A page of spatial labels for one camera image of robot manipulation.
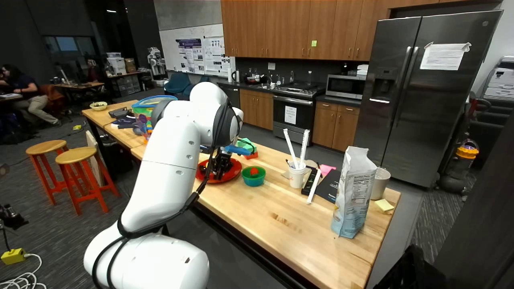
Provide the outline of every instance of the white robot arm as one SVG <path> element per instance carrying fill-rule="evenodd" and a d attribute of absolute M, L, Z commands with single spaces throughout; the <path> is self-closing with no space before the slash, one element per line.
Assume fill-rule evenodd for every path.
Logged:
<path fill-rule="evenodd" d="M 132 198 L 120 220 L 87 248 L 84 267 L 110 288 L 206 288 L 201 249 L 156 233 L 192 200 L 200 148 L 237 140 L 243 113 L 203 82 L 190 102 L 173 102 L 153 130 Z"/>

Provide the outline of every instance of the person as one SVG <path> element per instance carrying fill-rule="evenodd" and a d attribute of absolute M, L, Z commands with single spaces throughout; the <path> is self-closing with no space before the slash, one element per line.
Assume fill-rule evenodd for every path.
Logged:
<path fill-rule="evenodd" d="M 60 124 L 60 119 L 44 111 L 49 103 L 49 97 L 39 90 L 33 77 L 25 76 L 12 65 L 4 65 L 2 74 L 4 81 L 0 86 L 4 86 L 10 94 L 20 94 L 23 97 L 23 100 L 14 103 L 14 110 L 20 113 L 25 121 L 33 126 L 38 126 L 38 119 L 52 126 Z"/>

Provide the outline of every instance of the plastic bag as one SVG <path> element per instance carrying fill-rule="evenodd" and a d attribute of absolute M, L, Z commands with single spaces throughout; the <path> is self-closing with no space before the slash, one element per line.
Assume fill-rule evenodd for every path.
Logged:
<path fill-rule="evenodd" d="M 365 227 L 375 172 L 377 166 L 369 159 L 369 150 L 348 148 L 332 222 L 338 236 L 356 238 Z"/>

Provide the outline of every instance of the oven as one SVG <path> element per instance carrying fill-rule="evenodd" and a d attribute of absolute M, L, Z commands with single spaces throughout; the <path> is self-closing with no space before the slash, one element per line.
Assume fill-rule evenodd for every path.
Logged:
<path fill-rule="evenodd" d="M 311 130 L 311 147 L 312 129 L 316 126 L 314 98 L 299 98 L 291 95 L 275 95 L 274 98 L 274 135 L 285 139 L 283 130 L 288 129 L 291 142 L 303 145 L 304 130 Z"/>

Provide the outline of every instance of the lower cabinet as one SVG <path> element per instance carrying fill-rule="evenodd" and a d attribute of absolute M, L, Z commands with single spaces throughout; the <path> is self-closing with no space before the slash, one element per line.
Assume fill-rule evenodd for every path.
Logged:
<path fill-rule="evenodd" d="M 338 103 L 317 103 L 314 143 L 338 151 L 354 145 L 360 110 Z"/>
<path fill-rule="evenodd" d="M 243 122 L 274 130 L 274 95 L 256 90 L 240 90 L 242 110 L 245 113 Z"/>

